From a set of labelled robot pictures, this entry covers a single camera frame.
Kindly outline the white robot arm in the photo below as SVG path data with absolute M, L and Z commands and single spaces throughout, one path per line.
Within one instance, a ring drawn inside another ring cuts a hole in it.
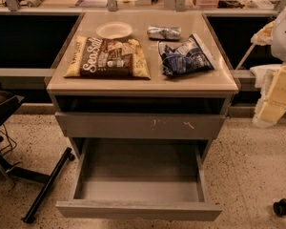
M 267 70 L 261 87 L 261 98 L 255 106 L 253 123 L 259 128 L 271 127 L 286 113 L 286 7 L 274 22 L 253 35 L 251 42 L 271 46 L 271 54 L 282 61 L 277 70 Z

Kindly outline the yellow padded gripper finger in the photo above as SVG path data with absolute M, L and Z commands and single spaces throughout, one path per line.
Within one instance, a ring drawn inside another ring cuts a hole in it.
M 256 33 L 255 41 L 257 45 L 271 45 L 273 41 L 274 23 L 270 22 Z
M 256 104 L 257 124 L 276 124 L 286 113 L 286 64 L 268 70 Z

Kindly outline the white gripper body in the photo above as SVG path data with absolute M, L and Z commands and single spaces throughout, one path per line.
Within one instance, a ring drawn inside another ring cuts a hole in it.
M 272 55 L 282 64 L 264 73 L 254 70 L 255 84 L 261 87 L 261 97 L 255 106 L 253 123 L 259 128 L 271 127 L 286 113 L 286 21 L 267 24 L 251 38 L 254 45 L 271 46 Z

